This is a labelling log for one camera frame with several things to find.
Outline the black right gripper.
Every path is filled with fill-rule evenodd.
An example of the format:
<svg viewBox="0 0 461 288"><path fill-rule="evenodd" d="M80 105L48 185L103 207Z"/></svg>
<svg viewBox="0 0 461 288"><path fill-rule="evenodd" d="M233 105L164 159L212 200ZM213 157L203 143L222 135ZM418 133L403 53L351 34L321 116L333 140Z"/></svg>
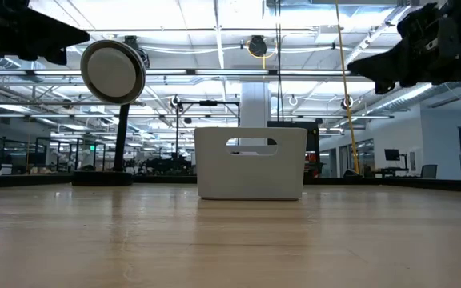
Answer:
<svg viewBox="0 0 461 288"><path fill-rule="evenodd" d="M397 30L401 47L350 62L347 69L375 82L380 95L391 92L397 82L461 82L461 0L443 6L428 3L409 13Z"/></svg>

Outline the white plastic bin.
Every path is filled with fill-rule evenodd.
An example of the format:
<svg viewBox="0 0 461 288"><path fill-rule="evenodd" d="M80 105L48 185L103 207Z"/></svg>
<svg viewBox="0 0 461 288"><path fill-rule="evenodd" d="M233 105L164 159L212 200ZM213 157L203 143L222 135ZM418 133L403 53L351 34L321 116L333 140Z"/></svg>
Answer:
<svg viewBox="0 0 461 288"><path fill-rule="evenodd" d="M306 144L303 128L197 128L198 196L296 201L303 192Z"/></svg>

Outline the black desk lamp white head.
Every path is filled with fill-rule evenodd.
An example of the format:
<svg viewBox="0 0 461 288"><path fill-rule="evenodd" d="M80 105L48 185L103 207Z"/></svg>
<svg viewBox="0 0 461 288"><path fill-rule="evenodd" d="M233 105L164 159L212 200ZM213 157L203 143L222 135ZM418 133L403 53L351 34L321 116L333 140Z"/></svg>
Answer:
<svg viewBox="0 0 461 288"><path fill-rule="evenodd" d="M80 63L82 79L89 91L106 104L119 106L118 130L111 171L76 170L73 186L129 186L133 175L123 166L130 104L146 85L146 65L140 53L125 42L103 40L90 44Z"/></svg>

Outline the black cabinet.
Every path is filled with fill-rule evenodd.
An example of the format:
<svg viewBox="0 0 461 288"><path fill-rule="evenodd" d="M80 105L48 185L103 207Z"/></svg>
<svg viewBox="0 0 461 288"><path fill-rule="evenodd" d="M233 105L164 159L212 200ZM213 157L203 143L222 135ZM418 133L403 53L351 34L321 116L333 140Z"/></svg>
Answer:
<svg viewBox="0 0 461 288"><path fill-rule="evenodd" d="M316 118L313 122L287 122L287 121L269 121L269 128L302 128L307 132L306 142L306 178L317 178L323 168L320 159L319 147L319 125L323 123L321 118Z"/></svg>

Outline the grey office chair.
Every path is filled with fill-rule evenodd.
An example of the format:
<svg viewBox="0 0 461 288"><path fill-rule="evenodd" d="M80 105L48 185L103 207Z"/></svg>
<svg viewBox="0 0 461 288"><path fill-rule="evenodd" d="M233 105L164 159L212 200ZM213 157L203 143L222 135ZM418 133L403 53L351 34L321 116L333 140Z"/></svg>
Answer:
<svg viewBox="0 0 461 288"><path fill-rule="evenodd" d="M438 166L435 164L423 165L420 172L420 177L424 179L436 179Z"/></svg>

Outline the white building column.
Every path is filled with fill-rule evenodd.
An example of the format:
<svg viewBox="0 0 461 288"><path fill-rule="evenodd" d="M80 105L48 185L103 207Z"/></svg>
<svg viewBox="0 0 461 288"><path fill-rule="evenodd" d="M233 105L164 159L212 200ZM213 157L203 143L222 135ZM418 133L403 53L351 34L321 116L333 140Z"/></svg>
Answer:
<svg viewBox="0 0 461 288"><path fill-rule="evenodd" d="M240 98L242 128L266 128L271 116L271 92L267 82L243 82Z"/></svg>

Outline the black table edge rail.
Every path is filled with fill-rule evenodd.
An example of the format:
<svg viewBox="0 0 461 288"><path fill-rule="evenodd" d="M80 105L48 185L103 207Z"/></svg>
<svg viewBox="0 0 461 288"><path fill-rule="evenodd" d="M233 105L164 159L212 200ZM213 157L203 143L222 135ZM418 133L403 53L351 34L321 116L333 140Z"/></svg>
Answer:
<svg viewBox="0 0 461 288"><path fill-rule="evenodd" d="M129 186L146 184L195 184L195 176L133 176L125 180L111 179L107 182L95 178L81 179L76 174L3 175L0 187L39 186L70 183L74 186ZM401 186L410 188L449 190L461 192L461 180L428 178L306 178L305 186Z"/></svg>

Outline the black metal frame stand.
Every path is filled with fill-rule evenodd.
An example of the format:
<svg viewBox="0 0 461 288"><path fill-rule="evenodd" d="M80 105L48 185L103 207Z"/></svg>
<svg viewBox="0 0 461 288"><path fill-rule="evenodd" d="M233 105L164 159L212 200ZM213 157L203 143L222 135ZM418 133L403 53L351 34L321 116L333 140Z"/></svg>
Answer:
<svg viewBox="0 0 461 288"><path fill-rule="evenodd" d="M178 98L176 98L177 103L175 106L175 157L179 158L179 119L182 114L187 112L193 105L198 105L198 106L207 106L207 107L212 107L212 106L218 106L222 105L226 107L238 120L238 126L241 124L241 107L240 107L240 102L228 102L228 101L216 101L216 100L201 100L201 101L188 101L188 102L183 102L180 101ZM231 108L230 105L235 105L237 106L237 112L234 112Z"/></svg>

